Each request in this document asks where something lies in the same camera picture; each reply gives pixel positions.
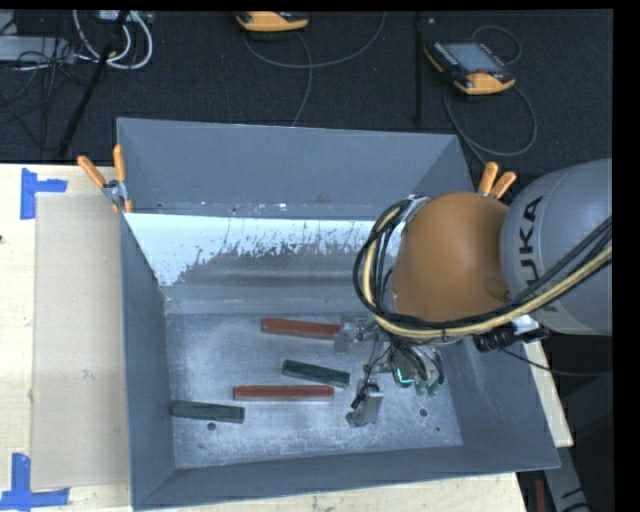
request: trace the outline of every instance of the wooden table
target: wooden table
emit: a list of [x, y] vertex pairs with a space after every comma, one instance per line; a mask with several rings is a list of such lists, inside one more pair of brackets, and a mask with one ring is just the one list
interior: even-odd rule
[[[8, 488], [11, 454], [20, 452], [31, 455], [32, 409], [34, 400], [39, 396], [38, 390], [33, 389], [32, 370], [33, 322], [37, 299], [34, 293], [37, 219], [20, 220], [23, 167], [36, 172], [39, 180], [67, 180], [67, 191], [61, 196], [64, 196], [65, 202], [69, 202], [70, 208], [80, 197], [84, 200], [91, 197], [92, 201], [106, 203], [101, 192], [79, 167], [0, 164], [0, 490]], [[113, 168], [101, 167], [100, 170], [107, 179], [115, 176]], [[36, 200], [42, 196], [42, 193], [38, 194]], [[111, 214], [108, 206], [104, 208], [104, 212], [105, 215]], [[68, 250], [86, 250], [85, 244], [77, 245]], [[530, 358], [541, 364], [546, 363], [539, 343], [527, 348]], [[572, 445], [571, 433], [551, 375], [542, 370], [534, 370], [534, 378], [556, 445]], [[77, 457], [81, 458], [83, 454], [77, 454]], [[126, 483], [96, 482], [95, 485], [72, 485], [70, 503], [64, 510], [127, 508], [130, 509]], [[193, 508], [211, 512], [525, 510], [516, 475], [513, 473]]]

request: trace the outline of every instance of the white cable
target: white cable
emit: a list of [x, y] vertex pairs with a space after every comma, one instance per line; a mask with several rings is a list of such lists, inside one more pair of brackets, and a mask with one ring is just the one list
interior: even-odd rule
[[[80, 27], [80, 20], [78, 19], [78, 11], [76, 9], [73, 9], [72, 14], [73, 14], [73, 20], [76, 26], [76, 30], [80, 35], [80, 39], [82, 39], [82, 42], [87, 47], [87, 50], [89, 50], [89, 52], [91, 52], [91, 54], [96, 59], [100, 59], [100, 54], [91, 46], [86, 35], [82, 31], [82, 28]], [[149, 30], [149, 27], [136, 11], [131, 11], [130, 16], [133, 18], [133, 20], [136, 23], [138, 23], [142, 27], [142, 30], [144, 31], [144, 34], [147, 40], [147, 54], [144, 56], [144, 58], [140, 62], [136, 64], [119, 64], [117, 62], [118, 60], [121, 60], [122, 58], [124, 58], [131, 50], [131, 34], [129, 33], [129, 30], [127, 29], [127, 27], [123, 25], [122, 28], [127, 38], [127, 46], [124, 49], [124, 51], [119, 55], [116, 55], [115, 57], [107, 59], [107, 65], [115, 69], [122, 69], [127, 71], [140, 69], [141, 67], [147, 65], [147, 63], [151, 60], [151, 56], [153, 55], [153, 38], [151, 37], [151, 31]], [[87, 57], [85, 55], [78, 55], [77, 57], [81, 59], [92, 60], [93, 62], [97, 62], [97, 60], [91, 59], [90, 57]]]
[[[80, 39], [82, 40], [82, 44], [84, 44], [84, 46], [86, 46], [87, 50], [89, 50], [89, 52], [95, 57], [95, 59], [92, 59], [91, 57], [87, 57], [86, 55], [80, 55], [80, 54], [77, 54], [76, 57], [78, 57], [79, 59], [98, 62], [98, 60], [100, 60], [100, 54], [93, 48], [93, 46], [91, 46], [91, 44], [89, 43], [89, 40], [87, 39], [87, 36], [82, 31], [82, 27], [80, 26], [80, 20], [78, 19], [78, 10], [77, 9], [72, 9], [71, 14], [73, 16], [73, 22], [74, 22], [74, 24], [76, 26], [76, 30], [78, 31], [78, 35], [80, 36]], [[110, 59], [107, 60], [107, 63], [115, 62], [115, 61], [118, 61], [118, 60], [122, 59], [123, 57], [125, 57], [127, 55], [127, 53], [129, 53], [129, 50], [131, 49], [131, 34], [129, 33], [129, 29], [124, 25], [122, 26], [122, 29], [124, 30], [124, 35], [127, 38], [127, 45], [126, 45], [125, 49], [122, 51], [122, 53], [120, 53], [120, 55], [116, 55], [115, 57], [111, 57]]]
[[64, 62], [66, 61], [68, 54], [71, 52], [71, 45], [69, 43], [67, 43], [66, 46], [62, 47], [62, 50], [60, 51], [60, 56], [52, 56], [49, 57], [46, 54], [42, 53], [42, 52], [35, 52], [35, 51], [29, 51], [29, 52], [23, 52], [19, 57], [18, 57], [18, 62], [20, 62], [21, 57], [23, 55], [26, 55], [27, 53], [35, 53], [36, 55], [40, 55], [41, 57], [47, 59], [46, 62], [36, 62], [35, 64], [31, 65], [31, 66], [16, 66], [15, 68], [12, 68], [14, 71], [38, 71], [40, 69], [47, 69], [49, 68], [51, 65], [55, 65], [55, 64], [64, 64]]

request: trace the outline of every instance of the bin floor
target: bin floor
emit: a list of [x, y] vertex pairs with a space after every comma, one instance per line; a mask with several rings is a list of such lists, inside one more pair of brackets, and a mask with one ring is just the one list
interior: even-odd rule
[[[297, 319], [339, 323], [334, 316]], [[417, 396], [413, 388], [397, 386], [389, 373], [378, 376], [384, 400], [377, 423], [349, 427], [345, 416], [352, 411], [371, 342], [337, 353], [332, 341], [262, 333], [257, 315], [168, 315], [166, 321], [171, 398], [246, 409], [244, 423], [215, 422], [215, 429], [206, 420], [172, 418], [179, 468], [462, 444], [446, 382], [434, 397]], [[349, 385], [336, 387], [331, 402], [233, 400], [239, 385], [314, 384], [283, 376], [285, 359], [350, 372]]]

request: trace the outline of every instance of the blue clamp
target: blue clamp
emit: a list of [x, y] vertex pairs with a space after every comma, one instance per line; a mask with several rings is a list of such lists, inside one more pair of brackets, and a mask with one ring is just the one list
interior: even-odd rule
[[51, 492], [31, 492], [31, 458], [21, 453], [11, 456], [11, 490], [0, 496], [0, 510], [30, 512], [32, 507], [66, 505], [69, 489]]
[[36, 192], [64, 192], [65, 180], [48, 179], [38, 181], [38, 175], [22, 168], [22, 197], [20, 198], [20, 218], [33, 219], [36, 216]]

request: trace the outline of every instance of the green light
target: green light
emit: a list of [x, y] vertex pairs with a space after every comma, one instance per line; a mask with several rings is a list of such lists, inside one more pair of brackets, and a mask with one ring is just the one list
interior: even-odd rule
[[400, 368], [396, 368], [396, 375], [398, 376], [398, 381], [401, 384], [412, 384], [413, 379], [403, 379], [402, 374], [400, 373]]

